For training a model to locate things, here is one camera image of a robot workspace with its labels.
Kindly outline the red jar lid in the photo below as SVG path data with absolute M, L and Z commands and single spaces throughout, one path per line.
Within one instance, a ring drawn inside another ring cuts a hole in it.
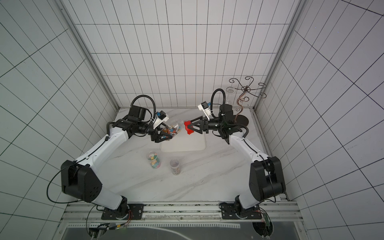
M 192 129 L 189 128 L 189 126 L 190 126 L 191 124 L 192 124 L 191 121 L 185 121 L 185 122 L 184 122 L 185 129 L 186 129 L 188 135 L 191 135 L 192 133 L 194 133 L 194 130 L 192 130 Z

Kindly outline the clear lollipop jar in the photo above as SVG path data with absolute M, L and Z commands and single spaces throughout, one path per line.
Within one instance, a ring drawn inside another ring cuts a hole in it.
M 170 124 L 166 124 L 166 126 L 162 129 L 162 131 L 166 134 L 171 135 L 172 137 L 176 136 L 184 126 L 184 122 L 181 120 L 175 120 Z

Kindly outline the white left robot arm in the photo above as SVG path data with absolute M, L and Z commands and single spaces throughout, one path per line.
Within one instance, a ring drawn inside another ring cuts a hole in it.
M 164 111 L 158 112 L 155 103 L 152 105 L 151 117 L 146 120 L 148 109 L 132 103 L 126 116 L 107 123 L 107 133 L 97 144 L 76 160 L 65 161 L 60 172 L 62 192 L 120 216 L 127 214 L 127 199 L 104 187 L 97 173 L 110 155 L 132 136 L 150 136 L 155 143 L 172 139 L 172 135 L 163 132 L 169 116 Z

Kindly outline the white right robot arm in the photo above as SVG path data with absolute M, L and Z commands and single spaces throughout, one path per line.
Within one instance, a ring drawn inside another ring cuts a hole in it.
M 214 90 L 211 102 L 202 102 L 198 108 L 204 115 L 191 120 L 187 129 L 199 134 L 217 131 L 221 139 L 250 162 L 249 186 L 235 198 L 240 211 L 286 192 L 280 159 L 268 156 L 247 140 L 250 131 L 247 126 L 236 122 L 233 107 L 226 103 L 223 89 Z

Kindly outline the jar of pastel candies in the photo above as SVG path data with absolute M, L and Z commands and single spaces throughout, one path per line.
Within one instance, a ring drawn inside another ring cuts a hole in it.
M 149 152 L 147 154 L 147 159 L 150 162 L 150 165 L 153 169 L 157 169 L 161 166 L 161 161 L 159 155 L 156 152 Z

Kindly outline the jar of small dark candies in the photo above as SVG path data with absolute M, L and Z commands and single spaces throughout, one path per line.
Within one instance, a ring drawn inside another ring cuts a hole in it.
M 174 175 L 179 175 L 180 174 L 181 168 L 180 168 L 180 161 L 179 160 L 172 159 L 170 161 L 170 167 L 171 167 L 172 173 Z

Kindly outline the white plastic tray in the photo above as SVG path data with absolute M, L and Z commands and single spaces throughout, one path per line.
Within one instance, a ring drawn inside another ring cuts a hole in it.
M 160 150 L 163 153 L 196 152 L 205 150 L 206 146 L 205 134 L 189 135 L 185 129 L 182 129 L 171 140 L 162 142 Z

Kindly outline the clear hanging wine glass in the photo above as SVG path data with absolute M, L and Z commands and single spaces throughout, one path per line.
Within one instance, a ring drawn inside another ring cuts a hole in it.
M 235 101 L 235 96 L 236 96 L 236 89 L 233 87 L 227 87 L 225 89 L 226 92 L 226 104 L 228 105 L 233 105 Z

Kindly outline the copper wine glass rack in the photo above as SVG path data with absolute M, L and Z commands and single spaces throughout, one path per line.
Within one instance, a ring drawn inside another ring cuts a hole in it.
M 245 81 L 247 81 L 247 84 L 243 85 L 241 81 L 236 78 L 229 79 L 229 82 L 231 84 L 234 84 L 237 82 L 239 85 L 237 88 L 234 88 L 234 90 L 241 91 L 241 94 L 236 99 L 237 114 L 235 115 L 234 123 L 247 127 L 250 121 L 246 116 L 242 115 L 242 112 L 245 109 L 243 104 L 248 103 L 250 101 L 250 97 L 248 95 L 251 95 L 258 99 L 265 99 L 267 97 L 267 94 L 265 93 L 265 89 L 267 85 L 265 83 L 259 82 L 256 88 L 252 88 L 251 85 L 255 81 L 255 79 L 252 76 L 246 76 Z

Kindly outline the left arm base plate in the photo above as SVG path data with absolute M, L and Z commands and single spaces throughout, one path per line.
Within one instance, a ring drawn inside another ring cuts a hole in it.
M 144 212 L 144 204 L 123 204 L 118 210 L 103 210 L 102 220 L 140 220 Z

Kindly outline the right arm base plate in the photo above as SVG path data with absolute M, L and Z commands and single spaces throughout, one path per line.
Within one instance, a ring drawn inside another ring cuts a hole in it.
M 219 208 L 224 220 L 261 220 L 258 207 L 244 209 L 240 203 L 220 203 Z

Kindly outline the aluminium mounting rail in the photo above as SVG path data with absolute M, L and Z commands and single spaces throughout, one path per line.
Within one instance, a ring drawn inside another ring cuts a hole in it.
M 238 214 L 232 203 L 219 202 L 147 202 L 130 203 L 130 213 L 123 219 L 107 210 L 85 203 L 69 204 L 62 216 L 68 223 L 197 223 L 197 222 L 302 222 L 294 202 L 261 203 Z

